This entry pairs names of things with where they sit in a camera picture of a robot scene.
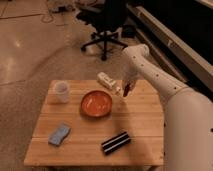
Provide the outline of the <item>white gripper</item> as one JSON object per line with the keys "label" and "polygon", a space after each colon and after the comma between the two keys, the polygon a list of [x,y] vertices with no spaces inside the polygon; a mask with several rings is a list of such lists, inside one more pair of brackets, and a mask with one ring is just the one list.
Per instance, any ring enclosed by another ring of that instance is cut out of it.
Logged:
{"label": "white gripper", "polygon": [[125,89],[126,85],[130,85],[130,91],[133,91],[137,80],[140,78],[138,71],[130,66],[124,69],[123,79],[122,79],[122,90]]}

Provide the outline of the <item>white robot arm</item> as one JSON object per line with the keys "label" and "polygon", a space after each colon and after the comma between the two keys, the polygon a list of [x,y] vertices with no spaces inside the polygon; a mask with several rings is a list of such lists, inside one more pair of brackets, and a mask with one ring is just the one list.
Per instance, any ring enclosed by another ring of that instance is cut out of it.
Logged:
{"label": "white robot arm", "polygon": [[123,50],[123,87],[145,78],[165,99],[164,171],[213,171],[213,102],[147,60],[146,44]]}

